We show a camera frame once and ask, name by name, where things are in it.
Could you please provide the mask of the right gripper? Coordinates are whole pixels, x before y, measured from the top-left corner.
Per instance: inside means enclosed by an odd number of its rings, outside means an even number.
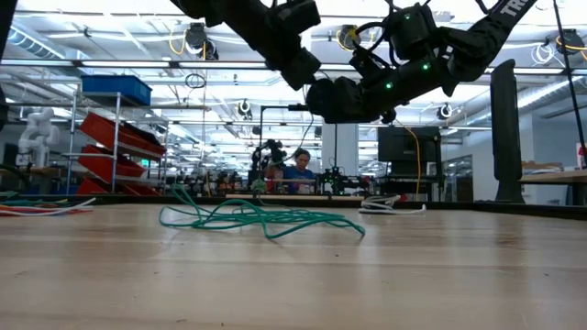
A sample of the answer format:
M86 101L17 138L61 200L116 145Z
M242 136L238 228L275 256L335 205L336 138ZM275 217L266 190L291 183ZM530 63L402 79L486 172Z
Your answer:
M449 94L455 82L448 61L434 53L392 68L364 48L355 49L351 65L361 75L359 84L347 77L322 82L322 117L329 124L369 123L395 120L394 108L434 89Z

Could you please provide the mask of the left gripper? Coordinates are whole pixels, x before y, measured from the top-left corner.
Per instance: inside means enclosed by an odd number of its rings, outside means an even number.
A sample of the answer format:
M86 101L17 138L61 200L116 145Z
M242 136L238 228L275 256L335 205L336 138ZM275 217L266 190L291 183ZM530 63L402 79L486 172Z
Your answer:
M299 36L287 30L258 0L223 0L216 3L222 20L267 62L280 70L295 91L314 79L321 62L307 48L299 49Z

